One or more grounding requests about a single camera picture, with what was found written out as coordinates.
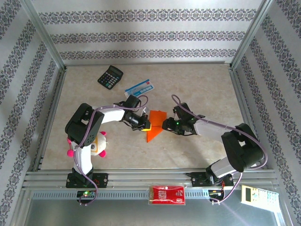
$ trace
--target white arm segment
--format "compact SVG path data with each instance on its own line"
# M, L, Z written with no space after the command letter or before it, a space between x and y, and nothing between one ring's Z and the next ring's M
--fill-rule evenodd
M194 124L194 129L198 135L203 135L209 137L213 140L222 142L222 135L225 132L230 132L230 129L223 129L221 127L215 126L213 124L207 123L202 120L196 121ZM211 166L212 172L216 175L217 178L221 178L229 173L233 173L236 170L230 165L227 157L217 161Z
M102 121L102 124L110 121L120 121L123 118L124 110L118 109L118 108L107 108L100 110L101 113L104 114L104 118ZM72 142L72 147L74 147L77 144L75 142ZM74 169L81 174L78 168L81 168L83 173L86 175L91 169L92 169L92 163L91 163L91 145L78 148L76 152L74 153L76 155L76 159L78 161L78 166L74 163Z

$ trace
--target red card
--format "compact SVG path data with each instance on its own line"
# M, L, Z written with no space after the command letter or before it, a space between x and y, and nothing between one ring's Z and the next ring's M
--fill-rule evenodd
M183 186L150 186L149 204L185 205Z

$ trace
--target pink ball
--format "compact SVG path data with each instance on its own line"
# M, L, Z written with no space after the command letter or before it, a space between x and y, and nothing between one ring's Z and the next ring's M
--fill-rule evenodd
M73 151L72 149L69 149L69 150L67 151L67 156L68 156L68 157L73 157L73 156L74 156L74 151Z
M106 154L107 153L105 152L105 150L103 150L102 152L99 153L99 156L104 158L106 156Z

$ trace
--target calculator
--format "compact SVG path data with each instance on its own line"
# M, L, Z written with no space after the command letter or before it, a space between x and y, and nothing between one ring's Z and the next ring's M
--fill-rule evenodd
M280 212L279 194L276 192L242 185L241 202L260 209Z
M110 65L109 69L97 80L98 83L112 89L122 78L123 72L117 67Z

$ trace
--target black calculator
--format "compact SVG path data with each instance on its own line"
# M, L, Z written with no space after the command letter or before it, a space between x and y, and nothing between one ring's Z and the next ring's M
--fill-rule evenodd
M122 76L123 72L111 65L97 81L107 89L112 89L121 80Z

